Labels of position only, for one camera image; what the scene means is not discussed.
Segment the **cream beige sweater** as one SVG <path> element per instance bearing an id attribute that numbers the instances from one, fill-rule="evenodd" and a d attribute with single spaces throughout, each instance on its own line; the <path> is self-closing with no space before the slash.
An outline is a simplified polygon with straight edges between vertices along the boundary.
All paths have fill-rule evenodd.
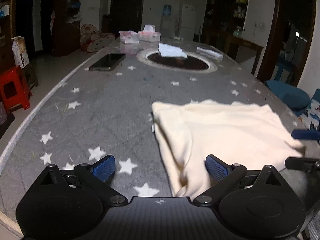
<path id="1" fill-rule="evenodd" d="M 291 137 L 269 105 L 212 100 L 186 105 L 152 104 L 155 136 L 175 197 L 195 198 L 213 183 L 205 159 L 212 154 L 250 170 L 284 168 L 304 145 Z"/>

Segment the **blue sofa cushion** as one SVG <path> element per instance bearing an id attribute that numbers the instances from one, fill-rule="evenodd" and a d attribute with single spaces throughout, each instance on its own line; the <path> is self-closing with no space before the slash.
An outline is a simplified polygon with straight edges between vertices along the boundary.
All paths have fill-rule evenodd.
<path id="1" fill-rule="evenodd" d="M 306 92 L 287 83 L 268 80 L 264 85 L 293 111 L 305 109 L 311 102 Z"/>

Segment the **black smartphone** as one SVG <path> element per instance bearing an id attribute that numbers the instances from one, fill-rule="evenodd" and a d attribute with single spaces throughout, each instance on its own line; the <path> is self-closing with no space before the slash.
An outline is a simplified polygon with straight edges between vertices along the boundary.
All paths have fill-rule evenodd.
<path id="1" fill-rule="evenodd" d="M 122 53 L 109 53 L 89 67 L 89 71 L 109 72 L 114 70 L 126 57 Z"/>

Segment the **round black induction cooktop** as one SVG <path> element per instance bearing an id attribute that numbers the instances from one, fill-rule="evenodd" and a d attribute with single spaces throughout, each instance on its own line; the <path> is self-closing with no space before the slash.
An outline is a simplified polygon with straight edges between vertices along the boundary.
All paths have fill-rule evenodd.
<path id="1" fill-rule="evenodd" d="M 162 57 L 157 49 L 145 49 L 137 54 L 137 60 L 159 69 L 174 70 L 177 72 L 189 72 L 209 74 L 217 71 L 217 65 L 197 53 L 185 52 L 187 58 Z"/>

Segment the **white remote control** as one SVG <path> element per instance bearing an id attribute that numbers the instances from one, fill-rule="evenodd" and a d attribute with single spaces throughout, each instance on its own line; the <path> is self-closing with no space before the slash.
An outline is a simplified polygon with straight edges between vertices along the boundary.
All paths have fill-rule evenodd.
<path id="1" fill-rule="evenodd" d="M 213 50 L 205 49 L 205 48 L 202 48 L 202 47 L 197 47 L 197 51 L 201 52 L 201 53 L 204 53 L 206 55 L 209 55 L 210 57 L 213 57 L 213 58 L 218 59 L 218 60 L 223 59 L 223 54 L 218 53 L 218 52 L 213 51 Z"/>

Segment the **dark wooden side table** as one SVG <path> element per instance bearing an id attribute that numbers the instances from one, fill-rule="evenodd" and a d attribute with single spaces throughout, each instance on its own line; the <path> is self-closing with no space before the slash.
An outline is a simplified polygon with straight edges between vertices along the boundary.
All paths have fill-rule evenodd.
<path id="1" fill-rule="evenodd" d="M 253 58 L 254 61 L 252 67 L 251 69 L 248 69 L 252 75 L 254 75 L 257 70 L 262 51 L 262 46 L 249 40 L 231 35 L 226 36 L 223 49 L 223 52 L 237 63 L 244 63 L 249 58 Z"/>

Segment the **red plastic stool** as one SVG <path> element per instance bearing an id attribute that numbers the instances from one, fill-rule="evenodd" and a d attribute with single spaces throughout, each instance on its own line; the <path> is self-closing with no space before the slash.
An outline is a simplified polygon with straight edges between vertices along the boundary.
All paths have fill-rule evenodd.
<path id="1" fill-rule="evenodd" d="M 20 66 L 12 67 L 1 74 L 1 98 L 8 114 L 12 108 L 19 105 L 24 110 L 28 109 L 31 96 L 32 93 Z"/>

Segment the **small pink white box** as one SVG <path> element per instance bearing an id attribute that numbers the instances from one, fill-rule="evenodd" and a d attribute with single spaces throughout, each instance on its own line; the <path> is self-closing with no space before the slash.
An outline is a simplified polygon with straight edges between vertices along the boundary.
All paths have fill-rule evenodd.
<path id="1" fill-rule="evenodd" d="M 120 41 L 124 44 L 139 43 L 139 34 L 135 31 L 120 31 Z"/>

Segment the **white paper bag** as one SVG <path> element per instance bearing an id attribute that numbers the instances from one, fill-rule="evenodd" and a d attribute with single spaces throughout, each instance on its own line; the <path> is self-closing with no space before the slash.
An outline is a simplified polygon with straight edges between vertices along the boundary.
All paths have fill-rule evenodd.
<path id="1" fill-rule="evenodd" d="M 22 69 L 30 63 L 24 37 L 17 36 L 12 38 L 12 52 L 15 64 Z"/>

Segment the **pink tissue box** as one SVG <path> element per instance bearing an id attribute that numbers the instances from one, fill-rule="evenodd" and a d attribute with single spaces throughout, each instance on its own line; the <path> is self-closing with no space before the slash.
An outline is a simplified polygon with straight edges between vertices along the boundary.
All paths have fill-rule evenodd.
<path id="1" fill-rule="evenodd" d="M 144 25 L 144 29 L 138 32 L 139 40 L 145 42 L 159 42 L 161 40 L 161 33 L 155 31 L 153 24 Z"/>

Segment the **water dispenser with blue bottle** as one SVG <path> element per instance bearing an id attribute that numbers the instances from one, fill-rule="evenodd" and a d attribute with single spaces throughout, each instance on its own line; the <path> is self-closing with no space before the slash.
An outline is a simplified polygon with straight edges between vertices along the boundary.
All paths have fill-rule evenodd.
<path id="1" fill-rule="evenodd" d="M 160 32 L 161 37 L 170 37 L 172 29 L 172 6 L 170 4 L 163 5 L 163 11 L 161 16 Z"/>

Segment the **dark wooden shelf cabinet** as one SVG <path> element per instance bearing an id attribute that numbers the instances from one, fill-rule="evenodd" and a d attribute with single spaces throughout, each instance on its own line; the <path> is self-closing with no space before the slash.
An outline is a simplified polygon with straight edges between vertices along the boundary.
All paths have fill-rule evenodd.
<path id="1" fill-rule="evenodd" d="M 248 0 L 207 0 L 201 42 L 223 50 L 226 38 L 245 25 Z"/>

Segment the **white refrigerator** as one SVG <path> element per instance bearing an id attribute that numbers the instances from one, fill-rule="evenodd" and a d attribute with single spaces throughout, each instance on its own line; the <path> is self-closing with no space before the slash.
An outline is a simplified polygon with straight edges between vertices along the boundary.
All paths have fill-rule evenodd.
<path id="1" fill-rule="evenodd" d="M 197 6 L 182 3 L 180 6 L 179 37 L 186 41 L 193 41 L 197 20 Z"/>

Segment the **dark wooden door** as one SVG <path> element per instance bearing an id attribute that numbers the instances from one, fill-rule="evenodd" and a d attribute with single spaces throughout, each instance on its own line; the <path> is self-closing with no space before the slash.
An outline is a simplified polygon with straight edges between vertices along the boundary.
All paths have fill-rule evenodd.
<path id="1" fill-rule="evenodd" d="M 141 30 L 144 0 L 111 0 L 111 23 L 113 31 Z"/>

